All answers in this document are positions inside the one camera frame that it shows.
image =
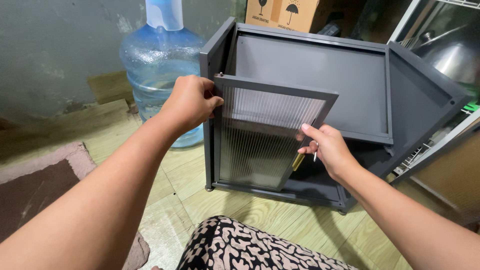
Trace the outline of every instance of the cardboard box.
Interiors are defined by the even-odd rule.
[[[250,0],[245,23],[317,33],[327,23],[350,35],[366,0]]]

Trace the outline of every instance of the cabinet door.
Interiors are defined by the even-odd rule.
[[[427,140],[471,99],[460,85],[396,42],[389,46],[393,156],[380,151],[369,170],[381,178]]]
[[[338,93],[217,74],[214,110],[215,181],[279,191],[297,150],[307,145],[303,123],[318,128]]]

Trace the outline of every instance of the white wire rack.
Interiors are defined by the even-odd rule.
[[[466,1],[466,0],[437,0],[437,1],[480,10],[480,1],[478,0],[475,0],[476,3],[472,1]]]

